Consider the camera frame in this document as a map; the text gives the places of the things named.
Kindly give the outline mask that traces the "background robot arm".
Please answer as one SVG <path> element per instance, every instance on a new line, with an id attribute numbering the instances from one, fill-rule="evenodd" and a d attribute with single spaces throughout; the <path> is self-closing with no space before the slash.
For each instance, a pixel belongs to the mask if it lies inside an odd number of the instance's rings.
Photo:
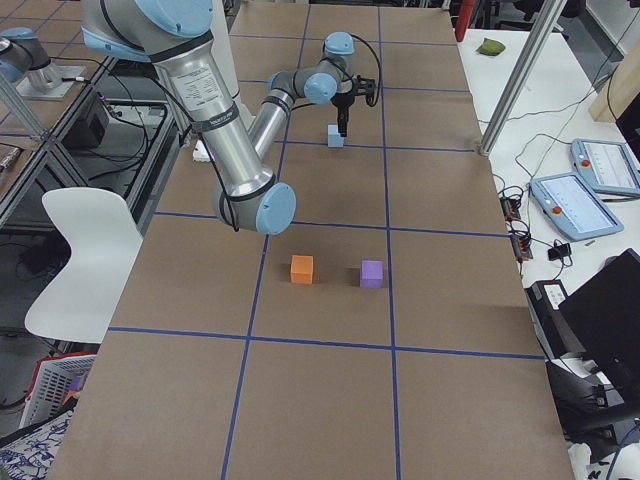
<path id="1" fill-rule="evenodd" d="M 85 67 L 59 65 L 27 27 L 1 32 L 1 73 L 28 99 L 60 100 L 73 83 L 82 82 Z"/>

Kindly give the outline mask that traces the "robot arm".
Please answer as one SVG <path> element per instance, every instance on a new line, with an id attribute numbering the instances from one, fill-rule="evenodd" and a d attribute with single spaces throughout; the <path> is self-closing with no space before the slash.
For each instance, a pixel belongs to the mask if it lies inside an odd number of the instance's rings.
<path id="1" fill-rule="evenodd" d="M 325 38 L 322 57 L 315 66 L 280 71 L 269 79 L 268 94 L 249 128 L 260 159 L 268 153 L 298 100 L 324 105 L 345 91 L 354 73 L 354 54 L 353 37 L 347 32 L 333 32 Z"/>
<path id="2" fill-rule="evenodd" d="M 217 215 L 236 230 L 276 235 L 291 224 L 294 190 L 277 181 L 250 137 L 213 56 L 219 1 L 85 1 L 87 46 L 151 63 L 204 144 L 218 177 Z"/>

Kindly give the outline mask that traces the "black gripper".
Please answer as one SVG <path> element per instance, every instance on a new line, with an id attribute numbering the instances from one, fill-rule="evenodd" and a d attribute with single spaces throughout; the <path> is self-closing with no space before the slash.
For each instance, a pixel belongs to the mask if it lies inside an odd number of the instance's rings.
<path id="1" fill-rule="evenodd" d="M 336 93 L 331 99 L 331 103 L 337 108 L 337 127 L 341 137 L 348 134 L 349 108 L 355 103 L 356 92 Z"/>

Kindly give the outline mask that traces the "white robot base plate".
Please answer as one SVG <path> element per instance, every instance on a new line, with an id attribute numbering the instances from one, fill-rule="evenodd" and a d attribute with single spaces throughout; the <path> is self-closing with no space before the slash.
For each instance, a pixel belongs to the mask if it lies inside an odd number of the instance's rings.
<path id="1" fill-rule="evenodd" d="M 209 162 L 210 161 L 210 157 L 209 157 L 209 153 L 208 153 L 207 147 L 205 146 L 204 142 L 201 141 L 201 140 L 198 140 L 196 142 L 192 156 L 193 156 L 193 160 L 195 162 Z"/>

